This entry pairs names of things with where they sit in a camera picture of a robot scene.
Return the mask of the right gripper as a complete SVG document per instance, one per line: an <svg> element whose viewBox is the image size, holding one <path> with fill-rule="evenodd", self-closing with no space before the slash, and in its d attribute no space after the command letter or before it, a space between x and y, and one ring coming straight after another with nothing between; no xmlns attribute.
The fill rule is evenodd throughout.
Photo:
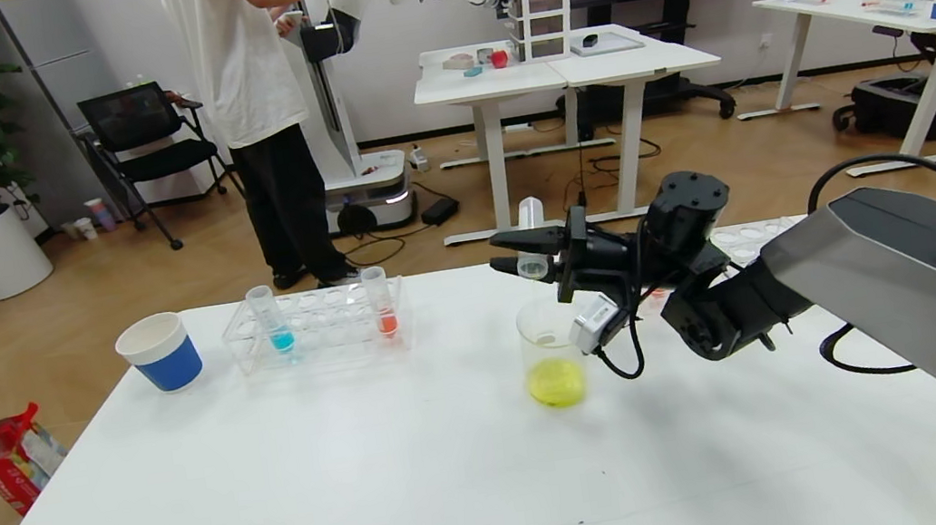
<svg viewBox="0 0 936 525"><path fill-rule="evenodd" d="M592 223L586 206L567 211L563 226L518 229L493 234L492 247L506 254L493 256L490 268L507 276L554 284L561 303L577 292L626 297L641 284L636 236L606 230ZM552 255L559 254L555 263Z"/></svg>

